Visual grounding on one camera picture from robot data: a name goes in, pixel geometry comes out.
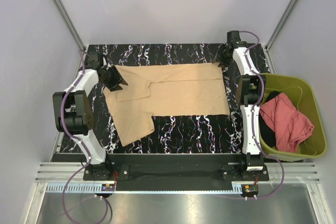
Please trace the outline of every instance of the yellow-green plastic bin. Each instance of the yellow-green plastic bin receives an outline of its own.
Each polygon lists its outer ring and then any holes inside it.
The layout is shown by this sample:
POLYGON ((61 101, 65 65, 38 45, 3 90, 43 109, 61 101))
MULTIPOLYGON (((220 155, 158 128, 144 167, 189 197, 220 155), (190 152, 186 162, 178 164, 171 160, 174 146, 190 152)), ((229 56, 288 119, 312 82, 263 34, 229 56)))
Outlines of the yellow-green plastic bin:
POLYGON ((266 76, 266 87, 262 103, 271 92, 284 92, 297 110, 306 115, 314 125, 313 134, 299 145, 296 153, 280 152, 275 147, 271 148, 260 136, 264 152, 270 156, 290 162, 323 156, 327 150, 327 142, 312 88, 299 78, 271 73, 264 75, 266 76))

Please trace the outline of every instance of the pink towel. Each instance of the pink towel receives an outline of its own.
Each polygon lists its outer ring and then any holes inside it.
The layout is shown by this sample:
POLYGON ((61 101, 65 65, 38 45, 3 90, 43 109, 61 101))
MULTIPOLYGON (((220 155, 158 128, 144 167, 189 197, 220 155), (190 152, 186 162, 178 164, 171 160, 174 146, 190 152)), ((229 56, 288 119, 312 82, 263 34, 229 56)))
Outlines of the pink towel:
POLYGON ((298 111, 285 93, 260 107, 260 114, 275 132, 276 147, 282 152, 297 152, 298 145, 312 135, 314 125, 298 111))

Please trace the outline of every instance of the gray wall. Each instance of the gray wall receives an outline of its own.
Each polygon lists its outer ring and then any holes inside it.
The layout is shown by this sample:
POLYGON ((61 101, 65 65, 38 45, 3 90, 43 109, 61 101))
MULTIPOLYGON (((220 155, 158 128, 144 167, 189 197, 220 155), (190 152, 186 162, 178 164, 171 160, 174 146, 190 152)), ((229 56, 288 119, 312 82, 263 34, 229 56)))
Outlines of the gray wall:
POLYGON ((0 10, 0 223, 18 224, 56 135, 52 94, 79 54, 52 0, 1 0, 0 10))
POLYGON ((313 87, 329 150, 316 160, 325 196, 336 220, 336 0, 300 0, 271 48, 280 74, 306 79, 313 87))
POLYGON ((216 43, 251 30, 266 43, 290 0, 62 0, 85 44, 216 43))

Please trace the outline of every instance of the marble pattern tabletop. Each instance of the marble pattern tabletop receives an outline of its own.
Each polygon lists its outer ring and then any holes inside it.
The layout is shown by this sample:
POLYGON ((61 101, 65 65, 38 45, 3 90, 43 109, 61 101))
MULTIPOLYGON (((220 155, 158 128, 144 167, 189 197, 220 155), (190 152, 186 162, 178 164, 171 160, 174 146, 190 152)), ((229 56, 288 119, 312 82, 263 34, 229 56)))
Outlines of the marble pattern tabletop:
MULTIPOLYGON (((220 44, 143 44, 90 45, 88 52, 99 51, 114 65, 152 66, 211 62, 220 44)), ((252 49, 251 58, 260 72, 269 72, 261 45, 252 49)), ((243 146, 243 119, 235 102, 239 80, 235 63, 223 69, 223 80, 230 115, 153 116, 152 134, 123 147, 114 127, 103 85, 89 94, 98 141, 108 153, 239 153, 243 146)), ((79 147, 64 136, 60 153, 81 153, 79 147)))

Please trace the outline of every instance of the beige cloth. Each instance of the beige cloth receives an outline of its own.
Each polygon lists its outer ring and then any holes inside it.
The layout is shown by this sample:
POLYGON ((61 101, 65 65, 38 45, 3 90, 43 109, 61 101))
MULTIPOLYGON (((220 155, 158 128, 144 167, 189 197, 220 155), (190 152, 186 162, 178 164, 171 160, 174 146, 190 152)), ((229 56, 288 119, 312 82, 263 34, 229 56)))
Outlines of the beige cloth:
POLYGON ((229 114, 218 64, 116 67, 129 85, 103 92, 122 146, 151 134, 155 115, 229 114))

